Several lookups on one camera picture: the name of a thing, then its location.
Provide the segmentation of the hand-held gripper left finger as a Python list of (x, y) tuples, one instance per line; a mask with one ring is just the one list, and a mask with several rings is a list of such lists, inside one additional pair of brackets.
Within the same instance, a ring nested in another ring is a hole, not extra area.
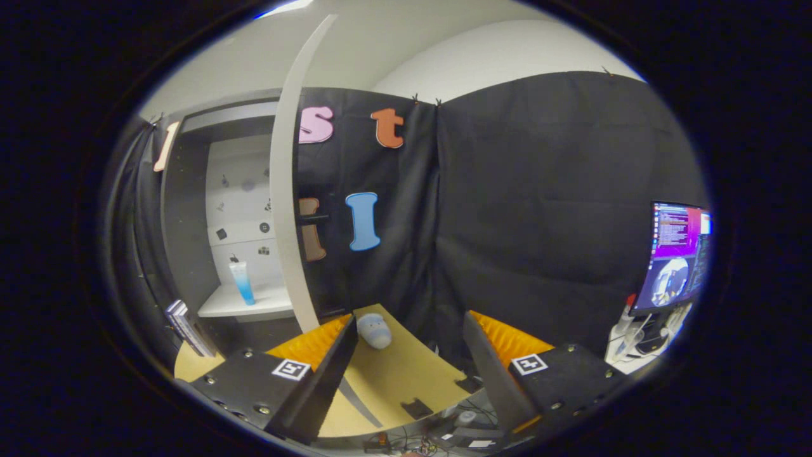
[(340, 316), (261, 352), (241, 347), (185, 383), (238, 419), (310, 445), (319, 435), (358, 342), (357, 319)]

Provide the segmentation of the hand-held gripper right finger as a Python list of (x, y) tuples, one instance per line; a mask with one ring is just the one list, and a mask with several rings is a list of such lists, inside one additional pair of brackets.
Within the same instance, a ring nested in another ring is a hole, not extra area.
[(500, 428), (512, 437), (559, 437), (631, 385), (626, 374), (581, 345), (555, 347), (474, 310), (464, 314), (463, 338)]

